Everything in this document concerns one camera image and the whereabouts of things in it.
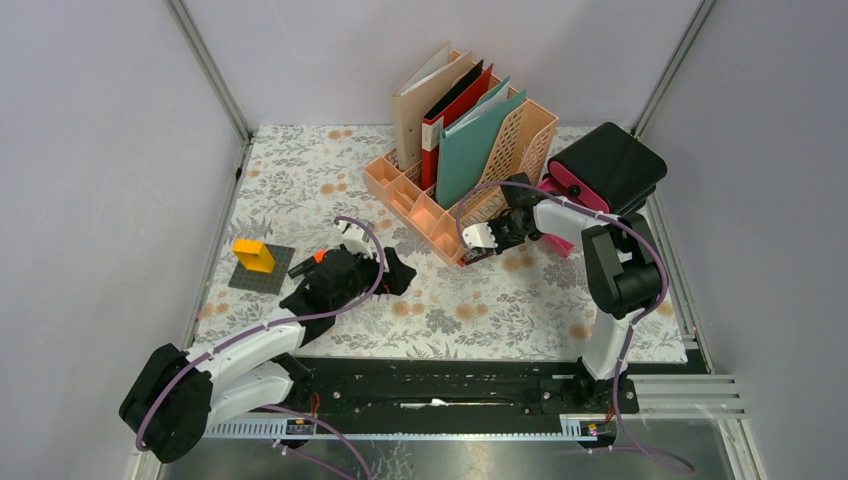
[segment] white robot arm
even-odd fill
[[[589,291],[599,313],[582,366],[595,382],[613,378],[625,342],[628,324],[651,305],[661,279],[651,256],[632,238],[606,222],[579,214],[536,193],[503,189],[509,210],[497,218],[471,225],[462,232],[470,247],[494,249],[500,254],[542,234],[556,235],[583,250]],[[653,244],[645,219],[639,214],[617,218]]]
[[[185,352],[172,344],[153,352],[119,414],[137,434],[142,431],[144,445],[160,461],[185,455],[212,425],[290,394],[302,397],[296,381],[303,366],[288,353],[329,330],[335,314],[369,289],[375,295],[406,291],[414,268],[385,248],[387,270],[377,283],[383,267],[365,231],[348,222],[340,228],[342,245],[301,268],[303,281],[265,319]]]

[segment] pink and black container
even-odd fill
[[[539,186],[593,210],[625,215],[645,205],[667,172],[659,155],[607,122],[551,157]],[[558,237],[543,239],[562,256],[574,248]]]

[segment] orange block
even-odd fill
[[[271,273],[274,271],[274,257],[264,243],[258,240],[239,238],[233,244],[233,253],[238,257],[244,268],[254,271]]]

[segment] gray wall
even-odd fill
[[[254,126],[391,123],[389,94],[446,40],[564,124],[633,122],[698,0],[188,0]]]
[[[844,478],[848,4],[722,2],[645,142],[770,478]]]
[[[163,1],[0,5],[0,478],[119,479],[239,140]]]

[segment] floral tablecloth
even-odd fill
[[[560,128],[552,153],[589,130]],[[365,188],[363,168],[393,147],[390,126],[260,128],[195,341],[215,340],[261,319],[296,286],[287,278],[279,296],[229,288],[236,238],[293,247],[298,263],[341,242],[332,219],[343,214],[373,223],[384,246],[394,246],[418,276],[403,297],[365,302],[297,354],[577,359],[597,312],[582,253],[563,259],[542,242],[530,242],[466,268],[448,267]],[[631,361],[685,361],[669,302],[640,324]]]

